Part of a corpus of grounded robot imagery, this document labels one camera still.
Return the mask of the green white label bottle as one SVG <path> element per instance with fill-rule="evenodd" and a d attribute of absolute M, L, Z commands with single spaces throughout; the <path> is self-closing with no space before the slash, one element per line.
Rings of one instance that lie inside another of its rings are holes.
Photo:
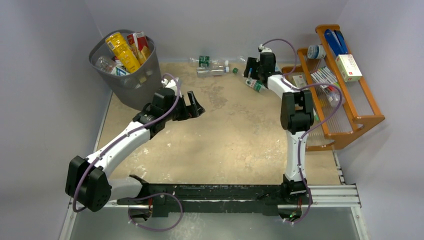
<path fill-rule="evenodd" d="M 232 73 L 237 76 L 237 78 L 240 79 L 246 86 L 248 86 L 257 93 L 264 93 L 267 90 L 267 88 L 258 80 L 250 77 L 245 78 L 243 76 L 243 72 L 237 67 L 233 68 Z"/>

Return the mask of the amber tea bottle red label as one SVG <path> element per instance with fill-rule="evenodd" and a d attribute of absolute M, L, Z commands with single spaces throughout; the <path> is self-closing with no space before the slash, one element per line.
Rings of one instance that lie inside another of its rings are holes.
<path fill-rule="evenodd" d="M 131 51 L 142 66 L 151 55 L 147 37 L 143 31 L 133 32 L 126 36 Z"/>

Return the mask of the clear bottle white cap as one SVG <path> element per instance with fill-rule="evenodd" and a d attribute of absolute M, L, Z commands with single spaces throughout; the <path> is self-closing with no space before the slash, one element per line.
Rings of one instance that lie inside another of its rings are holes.
<path fill-rule="evenodd" d="M 109 57 L 101 55 L 95 62 L 95 67 L 103 72 L 115 75 L 117 64 Z"/>

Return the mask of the yellow plastic bottle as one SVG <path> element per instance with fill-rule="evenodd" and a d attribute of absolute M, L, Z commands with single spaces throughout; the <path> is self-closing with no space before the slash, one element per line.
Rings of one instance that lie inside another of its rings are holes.
<path fill-rule="evenodd" d="M 106 37 L 105 43 L 129 73 L 135 73 L 141 67 L 139 60 L 120 32 Z"/>

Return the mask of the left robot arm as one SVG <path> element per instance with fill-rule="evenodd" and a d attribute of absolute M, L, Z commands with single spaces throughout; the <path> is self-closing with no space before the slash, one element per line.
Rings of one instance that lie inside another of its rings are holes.
<path fill-rule="evenodd" d="M 162 87 L 152 101 L 137 113 L 128 126 L 98 151 L 75 156 L 69 163 L 65 193 L 72 198 L 72 209 L 97 212 L 113 200 L 130 198 L 138 205 L 146 203 L 149 191 L 137 176 L 110 180 L 112 172 L 133 151 L 162 131 L 168 121 L 185 121 L 200 117 L 206 110 L 192 91 L 184 96 L 173 88 Z"/>

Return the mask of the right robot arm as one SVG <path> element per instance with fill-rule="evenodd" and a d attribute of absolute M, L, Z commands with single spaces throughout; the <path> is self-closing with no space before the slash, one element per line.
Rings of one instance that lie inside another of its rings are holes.
<path fill-rule="evenodd" d="M 312 94 L 286 80 L 277 69 L 275 54 L 267 48 L 259 57 L 247 59 L 243 74 L 250 87 L 270 90 L 281 99 L 280 124 L 287 136 L 287 162 L 280 196 L 292 204 L 307 191 L 304 164 L 307 131 L 314 124 Z"/>

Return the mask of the grey mesh waste bin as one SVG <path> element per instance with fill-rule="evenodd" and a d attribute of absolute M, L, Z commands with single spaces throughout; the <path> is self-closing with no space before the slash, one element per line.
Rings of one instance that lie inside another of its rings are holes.
<path fill-rule="evenodd" d="M 145 104 L 151 101 L 154 93 L 162 87 L 162 74 L 157 57 L 157 46 L 150 37 L 146 36 L 151 55 L 143 65 L 140 65 L 136 72 L 129 73 L 105 43 L 105 38 L 115 32 L 120 32 L 127 43 L 127 36 L 134 33 L 128 29 L 120 29 L 109 33 L 91 50 L 88 61 L 124 105 L 135 110 L 141 110 Z M 121 67 L 129 74 L 117 76 L 98 69 L 95 67 L 95 62 L 100 56 L 109 57 L 116 63 L 116 66 Z"/>

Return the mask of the green label clear bottle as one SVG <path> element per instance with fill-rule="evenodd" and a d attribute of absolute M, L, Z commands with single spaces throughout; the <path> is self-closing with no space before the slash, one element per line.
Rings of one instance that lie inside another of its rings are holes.
<path fill-rule="evenodd" d="M 215 67 L 228 67 L 229 61 L 219 58 L 212 58 L 208 55 L 199 55 L 196 57 L 189 57 L 188 63 L 196 68 L 215 68 Z"/>

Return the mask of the round tape roll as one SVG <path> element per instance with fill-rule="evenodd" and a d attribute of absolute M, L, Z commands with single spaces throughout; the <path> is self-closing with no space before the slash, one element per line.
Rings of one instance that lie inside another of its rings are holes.
<path fill-rule="evenodd" d="M 309 59 L 324 59 L 327 56 L 327 53 L 323 45 L 310 45 L 307 48 L 307 57 Z"/>

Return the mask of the pack of coloured markers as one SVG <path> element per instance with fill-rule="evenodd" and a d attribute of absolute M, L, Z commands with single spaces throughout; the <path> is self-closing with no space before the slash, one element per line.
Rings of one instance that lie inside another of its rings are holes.
<path fill-rule="evenodd" d="M 325 83 L 339 87 L 336 76 L 331 72 L 331 70 L 327 66 L 318 68 L 310 75 L 315 83 Z M 336 94 L 339 93 L 333 86 L 321 85 L 320 88 L 325 94 L 329 94 L 331 92 L 335 92 Z"/>

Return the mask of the white green marker pen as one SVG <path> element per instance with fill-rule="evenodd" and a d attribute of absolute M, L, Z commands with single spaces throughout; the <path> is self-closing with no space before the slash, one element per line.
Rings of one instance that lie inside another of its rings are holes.
<path fill-rule="evenodd" d="M 320 118 L 319 118 L 318 114 L 316 113 L 315 109 L 313 109 L 313 119 L 314 119 L 315 122 L 320 121 Z"/>

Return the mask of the small clear jar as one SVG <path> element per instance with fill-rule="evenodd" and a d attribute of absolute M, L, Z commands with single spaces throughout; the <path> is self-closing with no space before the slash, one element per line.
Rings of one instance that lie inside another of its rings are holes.
<path fill-rule="evenodd" d="M 330 106 L 333 108 L 335 108 L 339 104 L 339 102 L 341 102 L 342 105 L 346 102 L 346 99 L 343 96 L 341 96 L 336 89 L 333 89 L 330 92 L 328 92 L 326 94 L 326 98 Z"/>

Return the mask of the white red box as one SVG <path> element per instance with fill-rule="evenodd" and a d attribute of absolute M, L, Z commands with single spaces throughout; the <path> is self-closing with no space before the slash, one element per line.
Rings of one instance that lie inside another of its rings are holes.
<path fill-rule="evenodd" d="M 339 54 L 335 62 L 345 82 L 357 82 L 363 77 L 352 54 Z"/>

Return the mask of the wooden tiered rack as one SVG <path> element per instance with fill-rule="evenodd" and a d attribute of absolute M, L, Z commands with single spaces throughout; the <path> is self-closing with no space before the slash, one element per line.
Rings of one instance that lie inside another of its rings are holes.
<path fill-rule="evenodd" d="M 290 80 L 294 76 L 302 76 L 306 83 L 312 84 L 314 80 L 311 74 L 321 67 L 328 67 L 336 76 L 345 99 L 343 106 L 327 122 L 309 134 L 307 151 L 341 150 L 385 120 L 364 77 L 354 82 L 343 80 L 336 64 L 336 57 L 325 38 L 326 30 L 338 31 L 340 26 L 321 24 L 315 28 L 326 52 L 324 59 L 309 59 L 307 48 L 299 48 L 297 50 L 299 63 L 295 69 L 290 67 L 282 69 L 284 73 L 289 74 Z"/>

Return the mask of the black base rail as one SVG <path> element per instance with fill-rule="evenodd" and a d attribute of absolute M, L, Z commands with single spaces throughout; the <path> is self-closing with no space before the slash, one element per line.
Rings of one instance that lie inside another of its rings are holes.
<path fill-rule="evenodd" d="M 282 185 L 165 184 L 135 181 L 135 186 L 106 184 L 83 189 L 77 202 L 92 212 L 111 204 L 150 208 L 154 218 L 170 213 L 255 213 L 296 221 L 312 208 L 361 205 L 354 185 L 311 185 L 290 194 Z"/>

